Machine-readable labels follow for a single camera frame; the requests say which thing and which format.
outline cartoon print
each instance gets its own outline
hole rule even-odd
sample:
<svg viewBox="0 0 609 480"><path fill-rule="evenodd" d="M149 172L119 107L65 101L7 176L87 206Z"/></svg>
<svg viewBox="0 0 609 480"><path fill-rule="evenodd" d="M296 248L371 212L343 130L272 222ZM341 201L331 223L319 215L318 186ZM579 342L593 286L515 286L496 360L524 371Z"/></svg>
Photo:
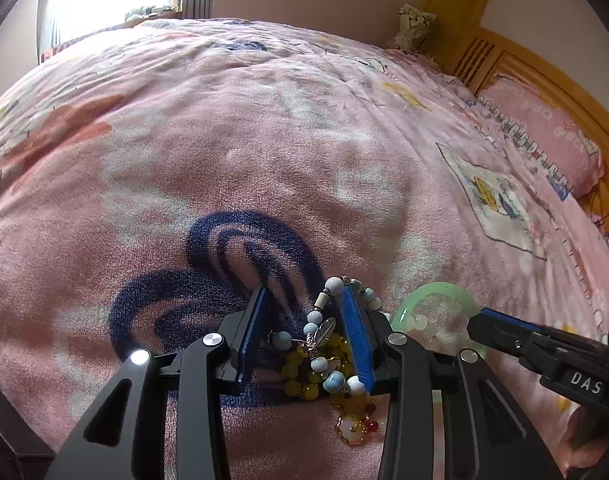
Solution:
<svg viewBox="0 0 609 480"><path fill-rule="evenodd" d="M0 152L0 183L12 168L19 177L11 186L15 192L33 174L35 165L49 153L65 146L103 136L112 131L110 124L97 121L124 100L121 94L88 101L79 106L55 108L34 132L18 143L8 142Z"/></svg>
<svg viewBox="0 0 609 480"><path fill-rule="evenodd" d="M573 127L576 128L578 137L581 140L585 150L587 150L587 154L593 155L594 153L598 153L598 150L600 149L598 145L589 137L587 137L587 134L581 129L579 129L575 124L573 124Z"/></svg>
<svg viewBox="0 0 609 480"><path fill-rule="evenodd" d="M425 108L425 110L431 111L431 108L422 104L422 102L419 101L419 99L415 95L413 95L411 92L408 91L408 89L398 83L383 83L383 88L385 90L389 90L390 92L398 94L414 108Z"/></svg>
<svg viewBox="0 0 609 480"><path fill-rule="evenodd" d="M438 149L465 190L485 234L492 240L544 258L545 252L533 237L529 216L512 190L508 176L475 166L441 144Z"/></svg>
<svg viewBox="0 0 609 480"><path fill-rule="evenodd" d="M485 181L477 176L474 176L473 183L480 193L479 197L481 201L494 211L498 211L498 205L496 204L496 199L493 196L493 192L491 189L489 189L489 186L485 184Z"/></svg>
<svg viewBox="0 0 609 480"><path fill-rule="evenodd" d="M502 180L499 183L500 189L492 188L478 176L474 176L471 183L478 191L480 201L487 207L498 214L509 216L511 219L522 219L520 213L511 205L511 199Z"/></svg>
<svg viewBox="0 0 609 480"><path fill-rule="evenodd" d="M11 112L16 106L18 106L18 104L20 103L20 101L18 99L16 99L15 101L12 101L11 103L7 103L4 106L0 107L0 121L6 117L6 115Z"/></svg>
<svg viewBox="0 0 609 480"><path fill-rule="evenodd" d="M214 46L223 46L229 50L261 50L267 52L267 47L260 41L235 41L227 44L215 44Z"/></svg>
<svg viewBox="0 0 609 480"><path fill-rule="evenodd" d="M367 66L371 70L375 70L378 73L384 74L387 72L387 66L384 63L382 63L380 60L375 59L374 57L367 57L367 58L358 57L358 56L352 56L352 57L341 56L341 57L344 57L344 59L350 59L352 61L357 61L361 65Z"/></svg>
<svg viewBox="0 0 609 480"><path fill-rule="evenodd" d="M547 181L549 181L549 184L551 185L551 187L553 187L553 190L557 193L558 198L564 202L565 199L569 196L569 190L565 186L560 184L559 182L555 181L553 179L553 176L550 174L547 174Z"/></svg>
<svg viewBox="0 0 609 480"><path fill-rule="evenodd" d="M251 22L248 20L241 20L241 19L235 19L235 20L228 20L226 22L222 22L223 25L251 25Z"/></svg>

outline bed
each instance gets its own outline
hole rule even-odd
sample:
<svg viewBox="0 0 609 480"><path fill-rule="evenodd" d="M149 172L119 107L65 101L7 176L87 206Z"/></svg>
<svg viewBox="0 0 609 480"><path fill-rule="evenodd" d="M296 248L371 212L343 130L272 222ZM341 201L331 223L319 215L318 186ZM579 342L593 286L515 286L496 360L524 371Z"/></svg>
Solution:
<svg viewBox="0 0 609 480"><path fill-rule="evenodd" d="M488 50L456 70L474 91ZM447 281L598 340L609 323L599 230L422 56L155 20L70 46L0 98L0 390L53 449L134 349L187 346L259 283L272 328L296 335L339 274L392 314ZM232 478L375 478L382 434L347 447L329 402L283 394L281 359L268 349L247 393L222 398ZM572 406L487 359L555 452ZM168 415L172 434L172 399ZM170 438L171 477L173 457Z"/></svg>

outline metal screw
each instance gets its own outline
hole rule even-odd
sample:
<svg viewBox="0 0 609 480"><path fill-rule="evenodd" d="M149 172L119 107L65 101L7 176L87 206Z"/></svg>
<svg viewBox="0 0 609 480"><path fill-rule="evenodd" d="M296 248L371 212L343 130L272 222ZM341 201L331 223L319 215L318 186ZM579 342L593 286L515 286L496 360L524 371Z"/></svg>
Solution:
<svg viewBox="0 0 609 480"><path fill-rule="evenodd" d="M469 348L465 348L460 352L460 359L465 363L475 363L478 361L478 354Z"/></svg>
<svg viewBox="0 0 609 480"><path fill-rule="evenodd" d="M202 338L202 342L207 346L217 346L222 343L222 336L217 332L212 332Z"/></svg>
<svg viewBox="0 0 609 480"><path fill-rule="evenodd" d="M407 342L407 336L402 332L392 332L387 337L387 341L392 345L402 346Z"/></svg>

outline leaf pendant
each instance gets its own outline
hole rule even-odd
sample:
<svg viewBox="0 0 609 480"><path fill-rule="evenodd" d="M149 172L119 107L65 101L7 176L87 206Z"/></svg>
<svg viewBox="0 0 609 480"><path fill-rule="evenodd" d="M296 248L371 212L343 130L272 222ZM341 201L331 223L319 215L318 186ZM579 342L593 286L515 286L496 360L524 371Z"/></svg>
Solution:
<svg viewBox="0 0 609 480"><path fill-rule="evenodd" d="M318 330L313 334L313 345L314 346L323 346L333 334L333 329L336 328L336 319L334 317L329 317L325 319L323 323L318 327Z"/></svg>

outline pillowcase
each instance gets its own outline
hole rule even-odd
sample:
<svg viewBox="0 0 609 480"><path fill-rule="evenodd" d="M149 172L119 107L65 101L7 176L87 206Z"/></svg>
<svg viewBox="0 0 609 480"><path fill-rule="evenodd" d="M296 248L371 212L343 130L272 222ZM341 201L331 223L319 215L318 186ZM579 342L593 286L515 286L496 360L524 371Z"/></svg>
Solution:
<svg viewBox="0 0 609 480"><path fill-rule="evenodd" d="M501 121L515 144L542 163L558 194L583 196L603 176L598 145L535 88L496 74L495 81L479 92L478 99Z"/></svg>

